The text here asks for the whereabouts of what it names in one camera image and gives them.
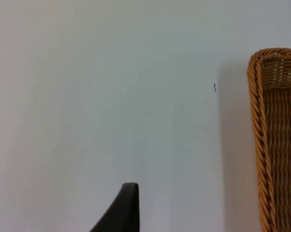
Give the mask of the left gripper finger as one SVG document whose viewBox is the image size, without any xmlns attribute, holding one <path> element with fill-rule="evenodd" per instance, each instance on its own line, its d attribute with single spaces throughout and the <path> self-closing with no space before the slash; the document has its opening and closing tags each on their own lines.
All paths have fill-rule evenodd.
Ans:
<svg viewBox="0 0 291 232">
<path fill-rule="evenodd" d="M 139 186 L 124 183 L 92 232 L 139 232 Z"/>
</svg>

